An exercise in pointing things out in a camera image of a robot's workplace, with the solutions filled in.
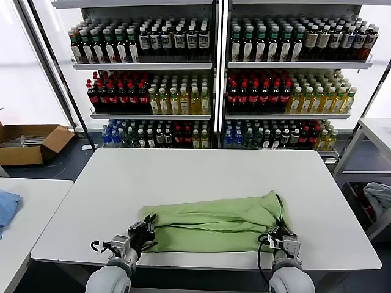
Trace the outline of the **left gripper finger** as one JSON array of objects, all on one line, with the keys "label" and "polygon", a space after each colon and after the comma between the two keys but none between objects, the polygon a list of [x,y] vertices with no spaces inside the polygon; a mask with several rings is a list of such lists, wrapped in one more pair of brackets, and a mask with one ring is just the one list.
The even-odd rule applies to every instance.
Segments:
[{"label": "left gripper finger", "polygon": [[143,220],[138,221],[134,225],[130,226],[131,230],[147,229],[150,223],[150,214],[147,215]]},{"label": "left gripper finger", "polygon": [[157,214],[154,213],[154,214],[150,214],[148,215],[145,219],[147,221],[147,231],[148,233],[150,234],[154,234],[155,233],[155,219],[156,219],[156,216]]}]

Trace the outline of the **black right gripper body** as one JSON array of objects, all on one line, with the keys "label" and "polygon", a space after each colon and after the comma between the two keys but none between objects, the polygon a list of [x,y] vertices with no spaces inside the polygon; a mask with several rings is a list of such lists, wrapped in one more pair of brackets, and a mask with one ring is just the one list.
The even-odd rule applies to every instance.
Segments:
[{"label": "black right gripper body", "polygon": [[284,240],[290,236],[289,233],[272,233],[271,234],[271,247],[274,249],[283,249]]}]

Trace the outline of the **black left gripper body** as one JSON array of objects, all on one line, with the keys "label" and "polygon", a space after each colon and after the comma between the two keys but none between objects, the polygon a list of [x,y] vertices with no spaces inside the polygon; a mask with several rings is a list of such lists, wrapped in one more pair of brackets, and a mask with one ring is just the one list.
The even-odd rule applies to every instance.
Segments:
[{"label": "black left gripper body", "polygon": [[155,231],[153,228],[129,228],[130,247],[134,250],[148,250],[156,245]]}]

